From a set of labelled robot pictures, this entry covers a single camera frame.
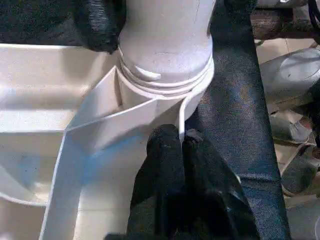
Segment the black glove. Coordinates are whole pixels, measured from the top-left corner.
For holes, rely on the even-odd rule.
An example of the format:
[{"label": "black glove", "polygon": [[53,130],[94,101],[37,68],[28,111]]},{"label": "black glove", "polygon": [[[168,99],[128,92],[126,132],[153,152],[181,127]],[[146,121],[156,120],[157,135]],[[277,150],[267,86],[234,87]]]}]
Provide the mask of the black glove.
[{"label": "black glove", "polygon": [[126,20],[124,0],[73,0],[73,17],[84,47],[112,54]]},{"label": "black glove", "polygon": [[127,235],[105,239],[260,239],[237,176],[198,131],[155,129],[134,183]]}]

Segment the white plastic pipe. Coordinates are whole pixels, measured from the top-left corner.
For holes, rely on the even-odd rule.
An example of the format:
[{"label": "white plastic pipe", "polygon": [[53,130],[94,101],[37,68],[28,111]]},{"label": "white plastic pipe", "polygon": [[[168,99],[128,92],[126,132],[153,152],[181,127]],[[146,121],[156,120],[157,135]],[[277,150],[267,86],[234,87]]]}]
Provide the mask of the white plastic pipe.
[{"label": "white plastic pipe", "polygon": [[190,91],[210,67],[215,0],[128,0],[122,70],[146,92]]}]

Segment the white plastic housing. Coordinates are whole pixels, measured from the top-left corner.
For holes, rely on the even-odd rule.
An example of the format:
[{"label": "white plastic housing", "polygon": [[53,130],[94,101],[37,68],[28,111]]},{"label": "white plastic housing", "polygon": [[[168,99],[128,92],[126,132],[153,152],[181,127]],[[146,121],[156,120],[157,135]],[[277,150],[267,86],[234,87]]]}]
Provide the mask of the white plastic housing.
[{"label": "white plastic housing", "polygon": [[119,53],[0,44],[0,239],[124,233],[153,128],[184,121],[214,75],[174,96],[128,80]]}]

